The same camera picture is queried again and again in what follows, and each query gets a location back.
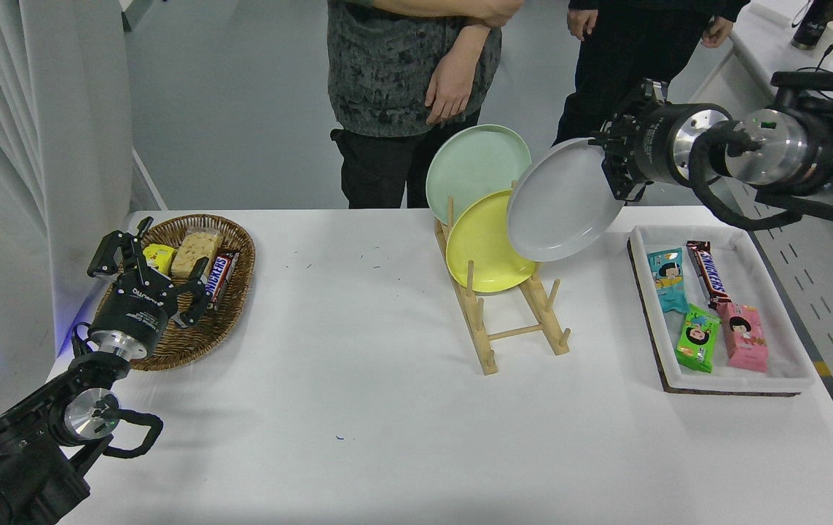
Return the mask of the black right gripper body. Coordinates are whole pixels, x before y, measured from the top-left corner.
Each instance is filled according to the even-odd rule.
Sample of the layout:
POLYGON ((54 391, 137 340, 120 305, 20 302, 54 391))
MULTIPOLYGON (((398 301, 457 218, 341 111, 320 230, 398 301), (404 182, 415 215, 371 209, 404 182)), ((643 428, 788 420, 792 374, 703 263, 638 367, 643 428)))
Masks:
POLYGON ((635 133, 628 139, 632 154, 626 163, 635 182, 683 183, 673 159, 673 141, 680 123, 681 109, 676 104, 653 104, 636 114, 635 133))

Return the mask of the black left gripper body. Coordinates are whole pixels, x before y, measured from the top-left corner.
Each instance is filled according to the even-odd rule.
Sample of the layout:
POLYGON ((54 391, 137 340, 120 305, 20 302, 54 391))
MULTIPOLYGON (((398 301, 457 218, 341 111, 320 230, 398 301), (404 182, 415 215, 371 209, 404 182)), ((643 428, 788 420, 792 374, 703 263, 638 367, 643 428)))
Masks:
POLYGON ((107 333, 122 333, 142 345, 156 345, 176 308, 173 283, 162 273, 140 284, 135 273, 124 273, 94 319, 94 341, 107 333))

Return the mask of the person's right hand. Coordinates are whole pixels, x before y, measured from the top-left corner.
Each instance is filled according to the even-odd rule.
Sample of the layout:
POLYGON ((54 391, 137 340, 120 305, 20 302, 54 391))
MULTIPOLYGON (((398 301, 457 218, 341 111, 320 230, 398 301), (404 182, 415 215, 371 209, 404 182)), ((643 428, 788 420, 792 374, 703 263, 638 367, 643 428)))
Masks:
POLYGON ((584 41, 592 34, 598 20, 599 10, 569 9, 566 14, 567 29, 572 37, 584 41))

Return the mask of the person's left hand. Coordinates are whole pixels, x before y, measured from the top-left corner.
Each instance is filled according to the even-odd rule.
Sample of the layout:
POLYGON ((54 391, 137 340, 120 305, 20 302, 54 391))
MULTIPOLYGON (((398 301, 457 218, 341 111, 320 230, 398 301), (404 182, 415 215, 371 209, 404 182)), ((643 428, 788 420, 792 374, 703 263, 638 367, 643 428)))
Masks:
POLYGON ((429 109, 426 124, 448 122, 467 107, 475 77, 475 66, 453 55, 437 64, 430 76, 425 106, 429 109))
POLYGON ((734 21, 720 16, 713 17, 705 30, 703 30, 700 43, 706 49, 718 49, 728 39, 733 27, 734 21))

